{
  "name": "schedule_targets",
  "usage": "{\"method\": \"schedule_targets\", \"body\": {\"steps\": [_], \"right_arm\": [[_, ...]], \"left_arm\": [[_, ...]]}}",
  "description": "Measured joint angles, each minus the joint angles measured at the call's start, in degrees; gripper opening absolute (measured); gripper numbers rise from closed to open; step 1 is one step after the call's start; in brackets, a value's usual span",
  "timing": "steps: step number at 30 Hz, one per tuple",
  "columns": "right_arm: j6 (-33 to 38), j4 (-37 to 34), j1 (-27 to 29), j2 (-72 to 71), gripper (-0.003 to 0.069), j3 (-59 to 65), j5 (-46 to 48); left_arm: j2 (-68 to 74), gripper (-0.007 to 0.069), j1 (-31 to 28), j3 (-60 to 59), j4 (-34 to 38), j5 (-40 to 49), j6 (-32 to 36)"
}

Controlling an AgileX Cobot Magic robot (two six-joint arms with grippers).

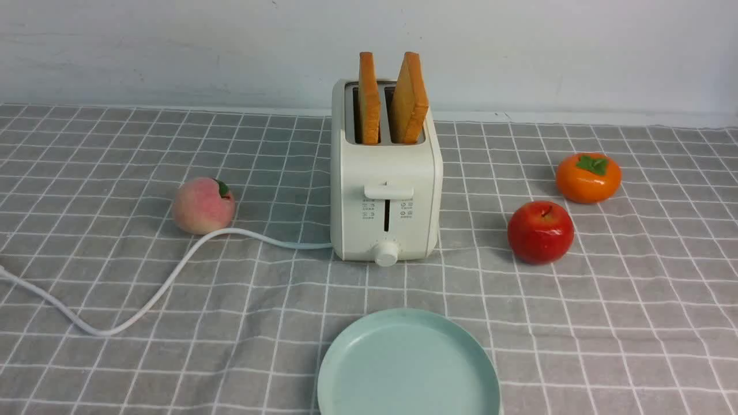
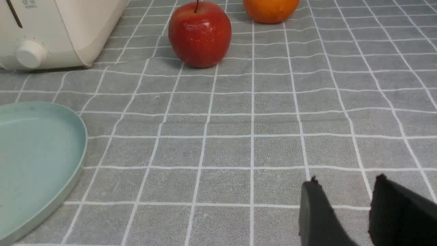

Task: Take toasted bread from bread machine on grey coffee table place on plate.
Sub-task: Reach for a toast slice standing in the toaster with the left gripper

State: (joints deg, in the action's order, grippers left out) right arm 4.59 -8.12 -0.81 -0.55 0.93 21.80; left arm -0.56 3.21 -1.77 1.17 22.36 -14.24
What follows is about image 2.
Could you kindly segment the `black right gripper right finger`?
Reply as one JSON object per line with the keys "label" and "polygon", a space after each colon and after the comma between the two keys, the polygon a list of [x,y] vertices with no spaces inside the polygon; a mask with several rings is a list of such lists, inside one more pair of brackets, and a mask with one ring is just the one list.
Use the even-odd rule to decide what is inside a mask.
{"label": "black right gripper right finger", "polygon": [[375,246],[435,246],[436,203],[380,174],[373,186],[368,233]]}

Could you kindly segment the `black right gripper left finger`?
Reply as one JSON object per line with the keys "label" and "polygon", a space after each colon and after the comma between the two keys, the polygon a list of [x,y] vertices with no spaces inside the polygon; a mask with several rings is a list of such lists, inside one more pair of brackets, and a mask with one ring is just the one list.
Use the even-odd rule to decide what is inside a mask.
{"label": "black right gripper left finger", "polygon": [[338,220],[315,176],[301,186],[299,209],[301,246],[356,246]]}

